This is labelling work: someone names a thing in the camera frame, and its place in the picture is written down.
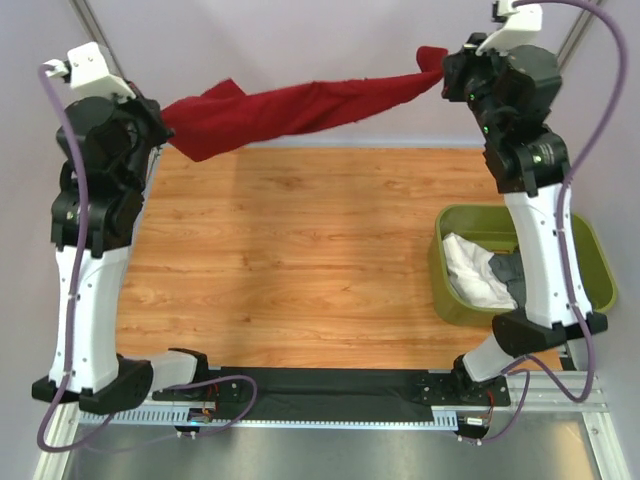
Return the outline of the red t-shirt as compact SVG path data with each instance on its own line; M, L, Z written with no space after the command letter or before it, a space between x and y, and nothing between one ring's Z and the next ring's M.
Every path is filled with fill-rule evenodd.
M447 54L441 47L421 46L416 73L311 81L251 94L227 78L163 108L161 117L174 132L169 143L202 162L252 143L357 123L409 103L440 82Z

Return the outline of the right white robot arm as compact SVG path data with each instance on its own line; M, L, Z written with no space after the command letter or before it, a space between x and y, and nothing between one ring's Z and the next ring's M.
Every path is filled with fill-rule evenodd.
M498 48L473 33L445 57L442 96L465 103L485 140L483 156L515 227L526 302L492 320L492 332L458 357L452 395L470 404L487 382L536 353L608 328L584 291L570 210L569 154L546 124L562 86L556 56L531 44Z

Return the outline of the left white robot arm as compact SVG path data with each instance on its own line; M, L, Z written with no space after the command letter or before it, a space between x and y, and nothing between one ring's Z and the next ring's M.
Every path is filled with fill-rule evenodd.
M56 354L31 387L34 399L78 403L97 415L134 409L174 387L188 401L209 392L207 357L172 348L148 359L116 351L119 295L145 202L148 164L171 137L159 104L142 94L90 96L65 110L83 161L88 206L80 204L76 168L67 159L54 200L51 241L60 281Z

